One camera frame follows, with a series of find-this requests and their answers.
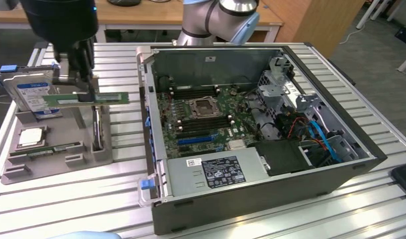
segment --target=white cable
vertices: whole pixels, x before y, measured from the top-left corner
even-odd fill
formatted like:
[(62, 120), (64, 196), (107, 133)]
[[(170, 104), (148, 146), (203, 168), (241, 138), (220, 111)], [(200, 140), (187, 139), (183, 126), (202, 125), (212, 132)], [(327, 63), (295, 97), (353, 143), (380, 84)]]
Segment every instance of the white cable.
[(0, 104), (11, 104), (11, 102), (3, 102), (3, 101), (0, 101)]
[(365, 23), (363, 24), (363, 28), (359, 31), (355, 31), (355, 32), (349, 33), (349, 35), (347, 37), (347, 40), (344, 42), (341, 42), (341, 43), (339, 43), (339, 44), (345, 44), (349, 41), (351, 35), (359, 33), (360, 31), (363, 31), (364, 28), (365, 28)]

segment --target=metal slotted table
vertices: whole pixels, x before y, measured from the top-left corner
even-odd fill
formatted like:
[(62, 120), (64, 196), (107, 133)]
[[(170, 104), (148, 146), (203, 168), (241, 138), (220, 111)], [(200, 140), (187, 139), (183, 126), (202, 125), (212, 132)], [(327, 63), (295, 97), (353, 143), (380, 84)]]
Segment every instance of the metal slotted table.
[[(332, 194), (156, 236), (151, 208), (138, 203), (138, 180), (147, 175), (139, 99), (136, 47), (146, 43), (96, 44), (103, 92), (128, 91), (130, 105), (111, 107), (115, 163), (32, 181), (0, 183), (0, 238), (40, 239), (75, 231), (115, 232), (123, 238), (406, 238), (406, 192), (389, 171), (406, 164), (406, 138), (379, 113), (317, 50), (289, 46), (388, 155), (368, 174)], [(36, 49), (30, 66), (51, 64), (52, 47)], [(309, 93), (312, 87), (296, 72)], [(0, 155), (14, 134), (15, 104), (0, 129)]]

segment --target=gray floor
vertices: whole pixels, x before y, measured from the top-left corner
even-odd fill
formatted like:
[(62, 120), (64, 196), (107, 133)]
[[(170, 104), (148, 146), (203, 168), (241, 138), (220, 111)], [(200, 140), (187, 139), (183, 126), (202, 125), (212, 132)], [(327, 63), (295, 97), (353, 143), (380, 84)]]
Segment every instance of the gray floor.
[[(356, 18), (348, 33), (356, 31)], [(357, 82), (357, 88), (406, 136), (406, 74), (396, 68), (406, 59), (406, 44), (395, 34), (399, 27), (383, 19), (369, 21), (332, 56), (333, 62)], [(159, 31), (123, 33), (123, 41), (171, 41), (179, 33), (163, 36)], [(0, 65), (26, 65), (39, 38), (30, 30), (0, 30)], [(0, 124), (10, 105), (0, 104)]]

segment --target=wooden table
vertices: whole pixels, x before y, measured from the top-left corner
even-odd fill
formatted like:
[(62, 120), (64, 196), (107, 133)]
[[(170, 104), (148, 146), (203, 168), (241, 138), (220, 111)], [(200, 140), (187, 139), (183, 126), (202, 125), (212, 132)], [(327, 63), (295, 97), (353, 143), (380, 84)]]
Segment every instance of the wooden table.
[[(106, 0), (96, 0), (100, 29), (96, 34), (99, 42), (107, 42), (104, 30), (182, 30), (183, 2), (152, 2), (143, 0), (140, 5), (122, 7)], [(273, 42), (283, 21), (279, 16), (264, 8), (261, 2), (257, 12), (261, 15), (256, 30), (267, 31), (265, 42)], [(0, 29), (31, 29), (22, 6), (12, 11), (0, 11)]]

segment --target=motherboard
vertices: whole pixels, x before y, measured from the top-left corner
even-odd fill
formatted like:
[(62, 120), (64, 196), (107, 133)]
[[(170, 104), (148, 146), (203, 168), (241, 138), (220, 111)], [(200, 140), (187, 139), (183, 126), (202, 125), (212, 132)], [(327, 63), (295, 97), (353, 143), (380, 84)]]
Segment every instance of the motherboard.
[(260, 141), (245, 92), (211, 86), (159, 93), (168, 158), (222, 152)]

